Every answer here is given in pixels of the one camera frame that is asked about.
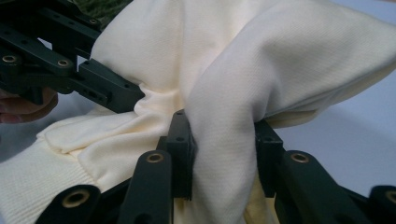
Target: human hand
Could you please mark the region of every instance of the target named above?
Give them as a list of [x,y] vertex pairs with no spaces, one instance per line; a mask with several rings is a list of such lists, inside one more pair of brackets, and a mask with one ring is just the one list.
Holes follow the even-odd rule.
[[58,94],[43,89],[43,105],[35,105],[19,95],[0,90],[0,123],[23,123],[41,119],[58,104]]

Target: metal rivet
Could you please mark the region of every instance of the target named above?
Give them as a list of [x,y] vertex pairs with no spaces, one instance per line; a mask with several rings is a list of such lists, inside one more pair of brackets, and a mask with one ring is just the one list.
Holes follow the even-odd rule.
[[294,161],[300,162],[300,163],[306,163],[309,162],[309,158],[305,156],[304,154],[301,153],[293,153],[291,154],[291,158]]
[[62,206],[65,208],[74,208],[87,202],[90,198],[90,192],[86,189],[77,189],[69,193],[62,201]]
[[396,191],[395,190],[388,190],[385,195],[387,195],[387,198],[396,204]]
[[69,65],[69,62],[67,60],[59,60],[58,65],[60,65],[62,67],[66,67]]
[[17,61],[17,57],[13,55],[6,55],[3,57],[3,62],[5,63],[15,63]]
[[154,163],[163,161],[163,155],[160,153],[152,153],[146,157],[146,161]]

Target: cream knit fabric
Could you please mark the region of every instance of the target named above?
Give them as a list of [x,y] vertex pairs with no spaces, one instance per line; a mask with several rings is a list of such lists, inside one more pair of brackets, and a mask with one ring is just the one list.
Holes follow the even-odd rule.
[[1,163],[0,212],[32,223],[63,189],[115,186],[185,107],[199,150],[193,200],[177,201],[175,222],[244,223],[253,122],[306,122],[373,85],[396,67],[395,36],[394,26],[324,0],[134,0],[92,57],[146,97],[134,112],[98,107],[59,121]]

